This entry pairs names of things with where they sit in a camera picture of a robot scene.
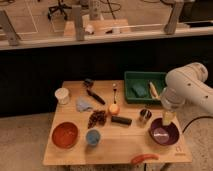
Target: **bottle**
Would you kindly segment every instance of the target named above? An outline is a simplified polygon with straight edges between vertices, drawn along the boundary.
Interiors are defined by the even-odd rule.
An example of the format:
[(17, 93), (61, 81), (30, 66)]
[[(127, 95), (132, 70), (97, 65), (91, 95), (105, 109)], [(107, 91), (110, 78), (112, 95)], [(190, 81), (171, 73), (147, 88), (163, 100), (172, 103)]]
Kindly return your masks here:
[(173, 110), (164, 110), (163, 111), (163, 118), (162, 118), (162, 124), (163, 126), (168, 126), (172, 123), (172, 120), (176, 116), (176, 112)]

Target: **wooden table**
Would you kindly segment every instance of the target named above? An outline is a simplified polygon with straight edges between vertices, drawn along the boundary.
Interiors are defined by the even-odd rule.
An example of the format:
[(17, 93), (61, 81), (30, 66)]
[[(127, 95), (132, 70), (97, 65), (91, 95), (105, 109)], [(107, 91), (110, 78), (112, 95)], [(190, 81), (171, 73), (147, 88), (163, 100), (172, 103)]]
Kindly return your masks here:
[[(110, 118), (108, 118), (105, 126), (94, 127), (101, 133), (101, 140), (97, 147), (91, 148), (86, 143), (85, 135), (88, 131), (87, 124), (92, 112), (78, 112), (76, 110), (76, 99), (83, 97), (93, 105), (94, 109), (107, 110), (108, 105), (113, 102), (113, 83), (118, 84), (117, 103), (121, 107), (119, 116), (132, 118), (132, 124), (121, 126), (111, 123)], [(145, 153), (154, 153), (159, 156), (159, 160), (147, 160), (147, 163), (191, 162), (191, 154), (180, 131), (177, 119), (174, 119), (174, 123), (180, 131), (178, 142), (172, 146), (156, 144), (148, 134), (148, 129), (152, 120), (161, 117), (162, 109), (150, 107), (153, 116), (146, 126), (142, 127), (138, 117), (140, 110), (145, 106), (125, 102), (123, 81), (95, 81), (92, 89), (106, 101), (106, 105), (99, 104), (87, 95), (83, 81), (67, 81), (64, 82), (63, 87), (68, 88), (71, 92), (71, 100), (66, 105), (58, 104), (57, 106), (44, 155), (44, 165), (130, 163), (133, 157)], [(77, 144), (70, 149), (60, 149), (51, 140), (53, 129), (65, 121), (75, 123), (79, 129)]]

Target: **computer monitor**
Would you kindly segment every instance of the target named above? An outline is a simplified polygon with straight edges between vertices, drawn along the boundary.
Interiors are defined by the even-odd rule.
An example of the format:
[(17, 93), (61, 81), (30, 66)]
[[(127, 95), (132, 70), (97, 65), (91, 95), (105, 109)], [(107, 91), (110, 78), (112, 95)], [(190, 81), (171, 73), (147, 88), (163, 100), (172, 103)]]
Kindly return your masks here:
[(213, 0), (195, 0), (186, 2), (179, 17), (191, 27), (213, 26)]

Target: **black object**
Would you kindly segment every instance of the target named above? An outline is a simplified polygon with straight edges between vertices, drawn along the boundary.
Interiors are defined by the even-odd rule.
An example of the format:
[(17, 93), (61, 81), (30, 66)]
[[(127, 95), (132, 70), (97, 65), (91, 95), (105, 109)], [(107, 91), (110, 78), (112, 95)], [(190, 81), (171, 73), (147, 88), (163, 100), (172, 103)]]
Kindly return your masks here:
[(84, 80), (84, 85), (87, 87), (87, 93), (88, 93), (88, 95), (92, 96), (95, 100), (97, 100), (101, 104), (105, 105), (105, 101), (100, 96), (98, 96), (96, 93), (94, 93), (91, 90), (93, 84), (94, 84), (94, 81), (92, 79), (90, 79), (90, 78), (86, 78)]
[(119, 116), (112, 116), (111, 122), (117, 122), (117, 123), (121, 123), (121, 124), (125, 124), (125, 125), (131, 125), (132, 119), (119, 117)]
[(114, 104), (116, 104), (117, 102), (116, 102), (116, 92), (117, 92), (117, 84), (113, 84), (113, 92), (114, 92)]
[(95, 94), (92, 90), (87, 89), (87, 93), (89, 96), (92, 96), (95, 100), (97, 100), (101, 104), (105, 105), (105, 101), (100, 96)]
[(93, 84), (94, 84), (94, 81), (92, 80), (92, 79), (90, 79), (90, 78), (86, 78), (85, 80), (84, 80), (84, 85), (86, 86), (86, 87), (92, 87), (93, 86)]
[(213, 1), (196, 0), (186, 2), (179, 17), (179, 22), (188, 22), (191, 27), (213, 26)]
[(105, 34), (111, 34), (111, 33), (112, 33), (112, 29), (105, 32)]
[(51, 20), (52, 14), (56, 11), (60, 11), (61, 14), (64, 15), (64, 20), (68, 19), (67, 13), (65, 12), (65, 9), (72, 9), (72, 7), (67, 6), (63, 3), (63, 0), (58, 0), (58, 5), (49, 7), (49, 12), (47, 14), (47, 17), (49, 20)]

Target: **gray cloth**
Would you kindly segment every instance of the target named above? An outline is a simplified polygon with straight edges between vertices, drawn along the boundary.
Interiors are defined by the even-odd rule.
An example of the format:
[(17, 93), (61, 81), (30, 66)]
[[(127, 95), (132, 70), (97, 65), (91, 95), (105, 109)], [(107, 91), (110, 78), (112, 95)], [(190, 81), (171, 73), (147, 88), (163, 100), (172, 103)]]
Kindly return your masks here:
[(93, 109), (92, 105), (85, 101), (82, 97), (76, 100), (76, 109), (79, 112), (91, 111)]

